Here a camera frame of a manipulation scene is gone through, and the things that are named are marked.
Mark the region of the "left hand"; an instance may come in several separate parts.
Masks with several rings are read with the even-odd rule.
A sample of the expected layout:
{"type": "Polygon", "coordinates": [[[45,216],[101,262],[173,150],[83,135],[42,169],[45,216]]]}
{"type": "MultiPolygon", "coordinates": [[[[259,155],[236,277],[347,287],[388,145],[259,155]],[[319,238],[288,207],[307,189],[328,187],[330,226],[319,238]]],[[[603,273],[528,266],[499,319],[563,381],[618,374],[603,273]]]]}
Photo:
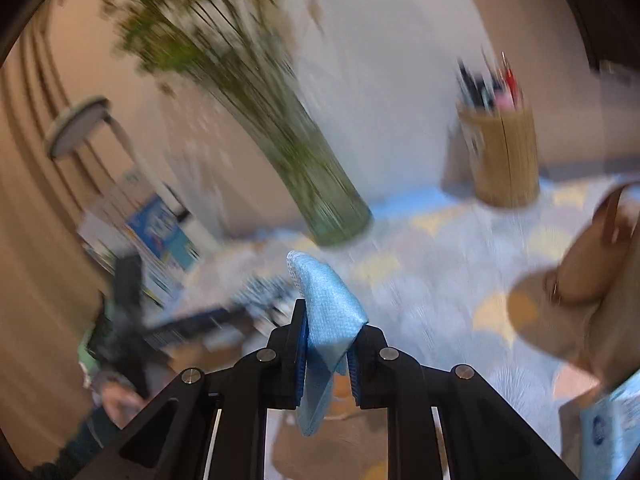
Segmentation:
{"type": "Polygon", "coordinates": [[[108,418],[119,429],[126,427],[146,405],[134,390],[119,382],[106,382],[103,385],[101,402],[108,418]]]}

